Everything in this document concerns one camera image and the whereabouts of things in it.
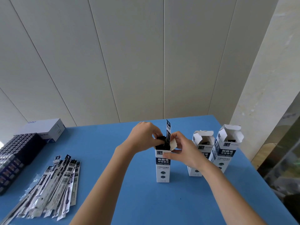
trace right hand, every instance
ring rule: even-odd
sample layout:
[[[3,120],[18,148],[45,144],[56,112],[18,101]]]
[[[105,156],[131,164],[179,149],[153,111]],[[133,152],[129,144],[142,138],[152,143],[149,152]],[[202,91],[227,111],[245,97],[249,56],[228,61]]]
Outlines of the right hand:
[[[208,161],[197,149],[193,141],[187,139],[181,132],[172,133],[170,141],[173,139],[176,140],[177,148],[182,150],[173,150],[172,153],[164,153],[164,158],[183,162],[185,165],[199,170]]]

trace white wall panel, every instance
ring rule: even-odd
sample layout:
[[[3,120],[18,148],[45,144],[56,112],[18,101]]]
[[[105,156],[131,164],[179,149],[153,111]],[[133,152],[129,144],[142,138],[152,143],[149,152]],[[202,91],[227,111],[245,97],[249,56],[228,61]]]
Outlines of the white wall panel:
[[[88,0],[11,0],[77,125],[119,122]]]
[[[0,141],[6,143],[27,123],[18,109],[0,89]]]
[[[28,121],[75,122],[9,0],[0,0],[0,87]]]
[[[121,122],[163,118],[163,0],[89,0]]]
[[[208,114],[230,122],[278,0],[237,0]]]
[[[165,118],[207,114],[235,1],[165,0]]]

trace blue tabletop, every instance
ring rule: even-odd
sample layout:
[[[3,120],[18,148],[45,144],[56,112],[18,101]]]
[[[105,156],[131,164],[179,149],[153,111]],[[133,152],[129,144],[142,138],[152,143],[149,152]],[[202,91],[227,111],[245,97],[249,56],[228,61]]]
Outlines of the blue tabletop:
[[[213,130],[220,124],[212,116],[169,119],[172,132],[191,138],[195,130]],[[166,120],[155,120],[163,134]],[[18,203],[36,175],[42,175],[56,155],[71,155],[81,161],[77,204],[65,219],[14,219],[11,224],[69,224],[114,149],[129,135],[137,122],[67,128],[56,143],[48,143],[27,166],[9,190],[0,197],[0,220]],[[268,224],[297,224],[244,154],[238,150],[225,171],[226,177]],[[189,177],[187,167],[171,165],[170,183],[156,182],[154,149],[136,154],[126,172],[115,208],[113,225],[125,224],[225,224],[209,185],[203,177]]]

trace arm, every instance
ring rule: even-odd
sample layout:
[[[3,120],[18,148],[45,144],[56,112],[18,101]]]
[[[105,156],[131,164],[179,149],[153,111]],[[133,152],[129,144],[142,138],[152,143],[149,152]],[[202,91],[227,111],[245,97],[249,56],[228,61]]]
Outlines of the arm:
[[[70,225],[109,225],[120,193],[126,170],[139,152],[163,143],[152,137],[162,136],[160,129],[150,122],[140,122],[115,152],[93,189],[79,208]]]
[[[188,140],[181,132],[173,133],[171,140],[174,138],[177,142],[177,147],[182,150],[173,150],[174,153],[164,153],[164,158],[181,161],[202,173],[228,225],[266,225],[234,186],[231,185],[222,171],[206,159],[191,140]]]

